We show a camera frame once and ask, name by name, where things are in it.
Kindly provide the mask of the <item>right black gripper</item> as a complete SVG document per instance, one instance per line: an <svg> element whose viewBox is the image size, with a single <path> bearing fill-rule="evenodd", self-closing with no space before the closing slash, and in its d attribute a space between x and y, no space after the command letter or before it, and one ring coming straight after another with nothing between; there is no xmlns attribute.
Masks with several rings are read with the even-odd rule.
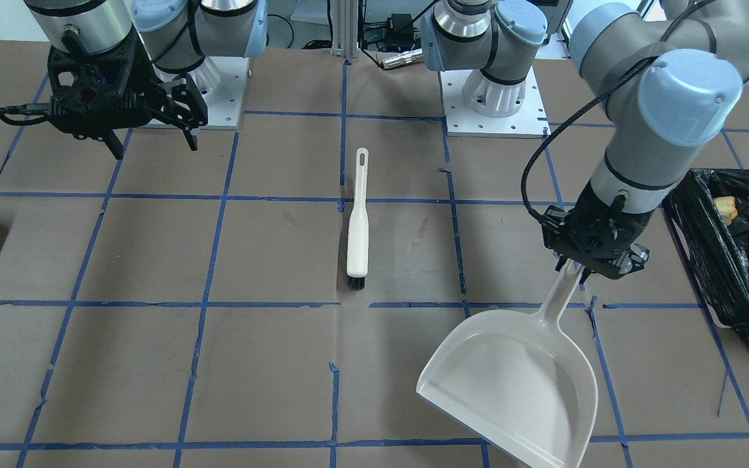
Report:
<svg viewBox="0 0 749 468"><path fill-rule="evenodd" d="M47 60L51 98L46 116L57 129L100 138L121 161L123 143L114 130L157 120L182 130L189 149L198 151L199 127L208 123L202 93L185 73L163 82L136 30L103 53L88 54L85 36L71 29L63 33L62 45L52 47Z"/></svg>

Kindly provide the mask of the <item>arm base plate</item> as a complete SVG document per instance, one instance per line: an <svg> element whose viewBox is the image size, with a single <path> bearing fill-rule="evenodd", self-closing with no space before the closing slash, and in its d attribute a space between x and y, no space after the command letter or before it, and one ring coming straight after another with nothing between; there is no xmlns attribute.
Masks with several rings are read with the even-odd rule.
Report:
<svg viewBox="0 0 749 468"><path fill-rule="evenodd" d="M207 107L202 129L239 129L251 64L249 57L206 57L189 72Z"/></svg>
<svg viewBox="0 0 749 468"><path fill-rule="evenodd" d="M549 119L533 69L514 85L490 82L479 70L441 71L439 77L449 136L549 135Z"/></svg>

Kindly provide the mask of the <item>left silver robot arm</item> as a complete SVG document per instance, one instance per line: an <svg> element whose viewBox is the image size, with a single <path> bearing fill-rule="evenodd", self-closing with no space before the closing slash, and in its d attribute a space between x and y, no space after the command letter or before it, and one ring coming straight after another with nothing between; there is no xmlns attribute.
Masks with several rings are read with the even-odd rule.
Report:
<svg viewBox="0 0 749 468"><path fill-rule="evenodd" d="M630 6L598 6L574 27L568 51L594 98L557 137L602 106L615 133L573 209L529 210L559 266L610 279L642 269L636 239L749 88L749 1L665 1L666 21ZM430 70L467 70L467 108L491 119L522 109L537 50L549 38L528 1L438 1L420 18Z"/></svg>

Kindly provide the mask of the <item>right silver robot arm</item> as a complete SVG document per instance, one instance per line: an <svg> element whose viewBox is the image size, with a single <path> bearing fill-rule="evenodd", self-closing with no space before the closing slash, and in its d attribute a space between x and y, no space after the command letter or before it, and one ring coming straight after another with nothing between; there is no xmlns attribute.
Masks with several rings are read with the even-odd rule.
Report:
<svg viewBox="0 0 749 468"><path fill-rule="evenodd" d="M191 151L210 122L212 57L261 56L265 1L27 1L50 41L47 103L0 108L10 125L48 124L122 159L116 130L157 121Z"/></svg>

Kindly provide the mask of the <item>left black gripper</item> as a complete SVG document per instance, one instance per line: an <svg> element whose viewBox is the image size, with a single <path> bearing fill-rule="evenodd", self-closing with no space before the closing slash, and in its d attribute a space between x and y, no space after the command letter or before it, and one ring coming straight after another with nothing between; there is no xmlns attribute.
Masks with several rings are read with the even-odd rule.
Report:
<svg viewBox="0 0 749 468"><path fill-rule="evenodd" d="M617 280L643 270L649 250L637 244L651 214L625 213L628 196L618 193L609 203L598 198L586 184L575 207L564 211L550 205L541 219L546 248L558 254L558 265L573 259L585 267L582 279L591 273Z"/></svg>

